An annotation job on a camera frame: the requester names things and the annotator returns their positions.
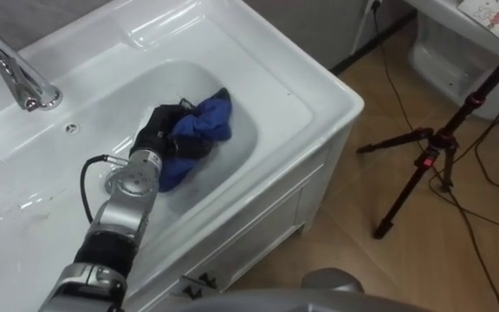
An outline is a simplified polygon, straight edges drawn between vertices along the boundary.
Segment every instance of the wooden floor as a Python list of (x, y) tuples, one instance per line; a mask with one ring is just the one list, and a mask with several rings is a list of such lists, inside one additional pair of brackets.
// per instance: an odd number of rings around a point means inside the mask
[[(457, 106), (409, 66), (406, 49), (411, 42), (412, 30), (405, 29), (385, 43), (389, 70), (412, 125), (438, 128)], [(415, 145), (355, 154), (358, 146), (408, 131), (384, 70), (377, 49), (340, 76), (363, 97), (365, 111), (353, 128), (314, 227), (270, 253), (234, 288), (297, 288), (310, 270), (336, 267), (354, 274), (366, 292), (376, 296), (434, 311), (497, 311), (463, 219), (428, 189), (426, 180), (386, 238), (371, 237), (373, 226), (413, 173), (412, 161), (419, 154)], [(487, 125), (469, 118), (457, 132), (460, 145), (468, 146)], [(499, 182), (499, 127), (482, 145), (481, 154)], [(499, 222), (499, 189), (486, 182), (473, 153), (456, 164), (454, 183), (454, 193), (465, 208)], [(499, 290), (499, 227), (473, 216), (470, 222)]]

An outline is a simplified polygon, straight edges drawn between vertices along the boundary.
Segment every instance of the blue cloth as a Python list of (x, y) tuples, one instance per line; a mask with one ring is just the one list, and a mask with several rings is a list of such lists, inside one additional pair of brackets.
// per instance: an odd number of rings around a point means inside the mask
[[(172, 129), (171, 136), (183, 134), (212, 142), (228, 140), (232, 136), (229, 125), (231, 113), (230, 97), (226, 90), (222, 89), (196, 106), (193, 114), (181, 119)], [(197, 164), (198, 160), (195, 159), (164, 159), (159, 176), (159, 191), (168, 192), (175, 188)]]

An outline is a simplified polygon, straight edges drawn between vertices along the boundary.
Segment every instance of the white sink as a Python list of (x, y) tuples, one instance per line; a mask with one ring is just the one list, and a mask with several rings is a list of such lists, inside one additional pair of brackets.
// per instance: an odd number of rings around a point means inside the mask
[[(64, 93), (25, 113), (0, 77), (0, 311), (36, 310), (87, 230), (84, 161), (126, 157), (149, 107), (226, 87), (233, 137), (177, 190), (158, 196), (129, 296), (319, 148), (361, 98), (242, 1), (115, 1), (22, 55)], [(76, 133), (65, 127), (74, 124)], [(95, 210), (110, 166), (87, 177)]]

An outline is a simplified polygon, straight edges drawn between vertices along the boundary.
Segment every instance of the drain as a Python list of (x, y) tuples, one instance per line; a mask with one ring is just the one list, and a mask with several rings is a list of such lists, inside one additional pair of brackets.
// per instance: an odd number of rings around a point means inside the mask
[(80, 127), (76, 124), (67, 124), (65, 126), (65, 132), (68, 134), (77, 134), (80, 131)]

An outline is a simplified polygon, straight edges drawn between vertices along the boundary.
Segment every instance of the tripod leg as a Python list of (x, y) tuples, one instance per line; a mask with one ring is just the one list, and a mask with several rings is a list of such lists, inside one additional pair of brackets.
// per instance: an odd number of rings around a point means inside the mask
[(416, 142), (423, 139), (428, 139), (432, 136), (434, 130), (430, 128), (418, 128), (410, 133), (402, 134), (397, 137), (383, 140), (377, 144), (368, 144), (357, 149), (357, 153), (370, 153), (376, 151), (380, 148), (388, 148), (393, 146), (399, 146), (402, 144)]
[(407, 200), (409, 195), (412, 193), (417, 183), (423, 178), (424, 174), (432, 167), (434, 161), (437, 159), (439, 152), (437, 150), (425, 150), (417, 160), (415, 160), (415, 166), (417, 170), (413, 173), (412, 177), (407, 181), (404, 190), (399, 194), (398, 198), (390, 208), (390, 211), (380, 222), (379, 227), (374, 231), (373, 237), (375, 239), (382, 239), (388, 233), (388, 231), (393, 227), (392, 220), (398, 214), (398, 211), (402, 208), (402, 205)]
[(444, 175), (442, 177), (442, 185), (440, 190), (442, 192), (449, 192), (450, 188), (454, 185), (451, 182), (451, 172), (454, 166), (454, 158), (456, 158), (457, 151), (457, 141), (454, 139), (451, 142), (451, 146), (445, 149), (446, 159), (444, 162)]

